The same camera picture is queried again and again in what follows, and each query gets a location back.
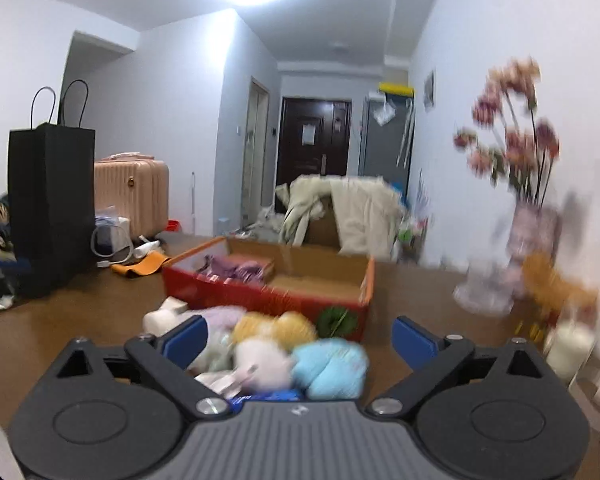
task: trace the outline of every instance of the purple cloth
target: purple cloth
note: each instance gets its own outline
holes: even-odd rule
[[[218,278],[233,278],[245,283],[261,284],[264,270],[257,262],[244,262],[237,265],[223,256],[206,256],[205,271],[207,276]]]

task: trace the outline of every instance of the red bucket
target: red bucket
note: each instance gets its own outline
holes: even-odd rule
[[[182,226],[180,225],[180,222],[178,222],[177,220],[169,220],[169,222],[167,223],[167,231],[170,231],[172,233],[179,233],[182,231]]]

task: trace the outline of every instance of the black paper bag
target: black paper bag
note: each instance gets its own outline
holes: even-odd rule
[[[93,267],[94,144],[94,130],[50,123],[9,134],[11,240],[32,267],[21,296],[48,294]]]

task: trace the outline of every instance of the red box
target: red box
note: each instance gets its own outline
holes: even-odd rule
[[[267,283],[219,280],[197,272],[205,256],[228,254],[272,260]],[[373,296],[375,268],[375,261],[367,256],[219,237],[172,258],[162,268],[162,279],[168,296],[192,308],[240,305],[270,316],[295,311],[316,324],[320,336],[360,341]]]

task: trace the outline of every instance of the blue object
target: blue object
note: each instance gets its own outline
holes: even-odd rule
[[[192,316],[160,338],[160,353],[184,370],[205,349],[207,337],[205,318]]]
[[[292,356],[294,383],[313,400],[357,399],[365,386],[369,359],[362,346],[344,339],[321,339],[299,346]]]
[[[280,390],[279,392],[273,392],[270,394],[256,394],[248,395],[243,397],[234,397],[229,399],[229,403],[232,406],[232,410],[238,413],[242,409],[242,404],[245,400],[287,400],[289,402],[293,400],[304,400],[302,393],[299,390]]]
[[[415,371],[438,355],[443,343],[408,318],[399,317],[392,325],[391,344],[402,360]]]

